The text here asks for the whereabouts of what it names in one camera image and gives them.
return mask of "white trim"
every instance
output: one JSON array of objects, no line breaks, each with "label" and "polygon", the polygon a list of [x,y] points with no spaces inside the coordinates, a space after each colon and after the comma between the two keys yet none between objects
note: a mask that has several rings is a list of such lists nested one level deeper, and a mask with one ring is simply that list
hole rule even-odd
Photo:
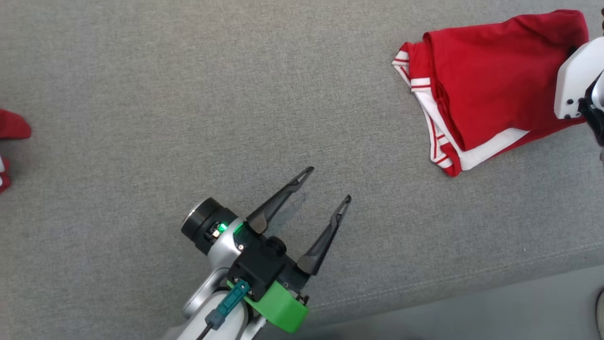
[{"label": "white trim", "polygon": [[[507,130],[501,131],[493,138],[488,140],[487,142],[477,146],[474,149],[470,149],[467,151],[462,151],[461,148],[453,139],[451,132],[447,129],[445,121],[440,115],[439,108],[436,105],[436,101],[432,97],[432,92],[415,92],[417,100],[419,100],[420,104],[424,112],[430,116],[432,121],[436,126],[440,128],[440,130],[445,134],[445,138],[448,139],[448,142],[451,143],[457,155],[459,156],[459,161],[461,163],[461,170],[470,170],[476,165],[484,162],[485,160],[493,157],[495,154],[505,149],[506,147],[514,144],[520,138],[524,137],[528,131],[509,128]],[[442,143],[443,138],[437,139],[436,142],[440,145]]]},{"label": "white trim", "polygon": [[[409,53],[407,52],[403,52],[403,51],[399,51],[396,54],[396,57],[394,57],[395,59],[399,59],[399,60],[409,60]],[[398,61],[398,60],[394,60],[392,61],[392,65],[405,65],[405,64],[409,64],[408,61]]]},{"label": "white trim", "polygon": [[[4,163],[2,162],[2,157],[0,157],[0,173],[4,172],[6,169],[4,168]],[[2,184],[4,183],[4,181],[2,180],[2,176],[0,176],[0,186],[2,186]]]},{"label": "white trim", "polygon": [[401,65],[394,66],[394,69],[400,74],[401,77],[403,77],[403,79],[405,79],[405,82],[407,83],[407,85],[409,85],[409,87],[411,87],[411,81],[409,80],[409,78],[407,78],[407,75],[405,74],[405,72],[403,72],[403,68],[405,68],[405,71],[407,73],[409,73],[409,66],[401,66]]},{"label": "white trim", "polygon": [[442,154],[440,157],[437,157],[436,159],[434,159],[435,162],[440,162],[441,160],[448,158],[449,156],[447,156],[446,154]]},{"label": "white trim", "polygon": [[428,86],[430,85],[430,78],[413,78],[411,79],[411,86]]},{"label": "white trim", "polygon": [[[409,55],[403,51],[399,51],[397,54],[398,59],[408,59]],[[403,77],[405,82],[409,87],[412,85],[422,86],[429,85],[429,78],[417,78],[417,79],[409,79],[404,70],[409,73],[409,65],[407,63],[393,62],[394,69]],[[495,154],[505,149],[506,147],[514,144],[520,138],[524,137],[529,131],[524,131],[520,129],[510,128],[504,130],[483,143],[482,145],[477,146],[474,149],[462,151],[461,148],[455,142],[451,132],[448,130],[443,117],[440,115],[440,111],[438,106],[436,105],[436,101],[432,96],[432,90],[430,87],[425,88],[412,88],[411,91],[415,94],[417,100],[422,106],[422,111],[424,113],[426,123],[428,125],[428,132],[430,136],[430,159],[436,163],[440,159],[442,159],[443,151],[441,149],[442,145],[447,143],[451,143],[457,155],[459,157],[461,163],[461,170],[470,170],[476,165],[484,162],[485,160],[493,157]],[[444,134],[445,137],[440,139],[435,136],[440,136]],[[438,164],[441,168],[448,168],[453,165],[451,159],[442,161]]]},{"label": "white trim", "polygon": [[453,161],[451,159],[447,159],[447,160],[444,160],[444,161],[438,163],[437,165],[443,169],[446,169],[453,165]]}]

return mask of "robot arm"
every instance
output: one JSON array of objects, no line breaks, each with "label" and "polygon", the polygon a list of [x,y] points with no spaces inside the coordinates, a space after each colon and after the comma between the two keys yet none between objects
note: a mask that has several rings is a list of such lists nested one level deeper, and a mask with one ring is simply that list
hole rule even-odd
[{"label": "robot arm", "polygon": [[263,233],[314,170],[306,168],[246,219],[213,198],[193,208],[182,233],[207,255],[212,273],[184,306],[188,321],[162,340],[251,340],[266,322],[295,332],[308,314],[302,289],[316,275],[348,209],[348,195],[324,232],[296,262],[277,237]]},{"label": "robot arm", "polygon": [[583,44],[562,64],[557,76],[554,113],[558,119],[584,116],[603,148],[600,160],[604,165],[603,56],[604,37],[601,37]]}]

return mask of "gray fabric surface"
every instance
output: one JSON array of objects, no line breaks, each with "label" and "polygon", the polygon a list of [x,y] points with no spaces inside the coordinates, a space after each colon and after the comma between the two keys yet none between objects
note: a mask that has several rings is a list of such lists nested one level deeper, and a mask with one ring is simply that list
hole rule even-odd
[{"label": "gray fabric surface", "polygon": [[390,66],[425,31],[568,6],[601,34],[596,0],[2,0],[0,107],[33,136],[0,142],[0,338],[159,337],[209,270],[189,208],[245,216],[307,165],[269,231],[294,258],[354,200],[304,327],[604,263],[587,127],[449,178]]}]

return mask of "red fabric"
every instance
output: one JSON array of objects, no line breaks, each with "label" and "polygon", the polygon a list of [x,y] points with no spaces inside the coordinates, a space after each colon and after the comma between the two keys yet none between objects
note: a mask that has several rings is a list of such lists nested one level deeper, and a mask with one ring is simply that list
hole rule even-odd
[{"label": "red fabric", "polygon": [[400,51],[409,53],[409,79],[430,78],[432,76],[432,57],[424,43],[412,44],[406,42],[401,46]]},{"label": "red fabric", "polygon": [[25,139],[30,136],[31,128],[23,117],[0,109],[0,138]]},{"label": "red fabric", "polygon": [[[0,139],[25,139],[30,136],[31,128],[23,117],[0,109]],[[0,158],[0,192],[5,191],[10,186],[9,165],[7,159]]]},{"label": "red fabric", "polygon": [[453,165],[451,165],[448,168],[443,168],[443,171],[445,172],[445,174],[447,174],[451,177],[456,177],[457,175],[459,175],[461,173],[461,162],[459,161],[459,155],[457,155],[457,151],[455,151],[455,149],[453,148],[451,143],[444,144],[443,146],[441,146],[440,149],[453,162]]},{"label": "red fabric", "polygon": [[457,145],[473,149],[507,128],[531,131],[509,150],[583,123],[558,120],[553,104],[558,69],[587,41],[574,10],[425,33],[432,93]]}]

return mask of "teal connector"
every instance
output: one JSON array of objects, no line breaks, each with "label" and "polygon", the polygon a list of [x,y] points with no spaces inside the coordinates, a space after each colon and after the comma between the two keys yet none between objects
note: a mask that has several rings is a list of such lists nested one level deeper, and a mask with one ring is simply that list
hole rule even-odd
[{"label": "teal connector", "polygon": [[249,284],[244,280],[239,280],[233,286],[231,291],[218,304],[216,309],[213,309],[206,317],[205,323],[213,330],[217,330],[225,322],[227,315],[231,313],[233,308],[243,301],[245,295],[249,292]]}]

